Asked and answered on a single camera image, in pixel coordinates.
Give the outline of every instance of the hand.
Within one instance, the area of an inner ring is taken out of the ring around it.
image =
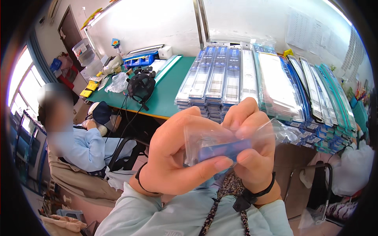
[[[238,139],[250,138],[256,130],[258,135],[252,138],[254,149],[246,149],[239,153],[234,166],[235,173],[251,192],[264,190],[272,181],[274,165],[275,137],[268,116],[259,111],[253,98],[246,98],[238,105],[230,107],[222,123],[223,127],[235,132]]]
[[[97,128],[96,122],[94,122],[93,120],[88,121],[87,130],[90,130],[90,129],[93,129],[93,128]]]
[[[214,130],[217,133],[223,132],[224,136],[232,136],[220,124],[201,117],[200,109],[196,106],[176,113],[156,130],[151,139],[148,164],[139,174],[140,183],[147,191],[184,194],[233,164],[230,158],[218,156],[183,168],[184,127]],[[140,191],[137,181],[130,180],[130,185],[136,191],[146,194]]]

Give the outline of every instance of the black wrist band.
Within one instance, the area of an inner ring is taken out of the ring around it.
[[[148,193],[152,193],[152,194],[159,194],[159,193],[154,193],[154,192],[147,191],[147,190],[144,189],[143,186],[141,185],[141,182],[140,182],[140,180],[139,180],[139,173],[141,172],[142,167],[145,166],[146,164],[147,164],[147,162],[144,163],[144,164],[139,168],[139,170],[138,170],[137,173],[135,174],[135,178],[138,180],[139,186],[140,186],[144,191],[146,191],[146,192],[148,192]]]
[[[251,191],[249,191],[247,188],[245,188],[243,190],[242,194],[236,199],[236,201],[233,205],[233,208],[237,212],[242,211],[242,210],[247,210],[248,208],[250,208],[252,204],[255,204],[255,202],[257,202],[258,197],[261,197],[262,195],[265,195],[268,192],[270,192],[270,190],[272,189],[273,184],[274,184],[275,176],[276,176],[276,173],[272,172],[272,182],[270,183],[270,185],[266,189],[264,189],[261,192],[251,193]]]

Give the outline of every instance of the green desk mat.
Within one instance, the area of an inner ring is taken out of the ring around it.
[[[174,104],[177,92],[189,71],[190,66],[194,62],[195,57],[182,57],[161,79],[161,81],[155,87],[150,99],[146,102],[148,111],[142,110],[141,114],[148,116],[168,119],[179,110]],[[105,101],[109,106],[120,108],[125,95],[120,93],[105,92],[105,88],[112,82],[108,80],[105,87],[100,91],[94,91],[88,98],[91,102]],[[127,99],[126,109],[128,111],[137,112],[141,105],[131,98]]]

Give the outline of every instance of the brown door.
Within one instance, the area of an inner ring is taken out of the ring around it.
[[[58,32],[60,34],[60,39],[63,41],[63,44],[73,61],[73,65],[79,71],[82,71],[84,67],[80,65],[80,62],[77,60],[75,54],[72,51],[72,48],[77,43],[79,43],[82,38],[79,30],[77,29],[70,7],[67,8],[62,21],[60,22]]]

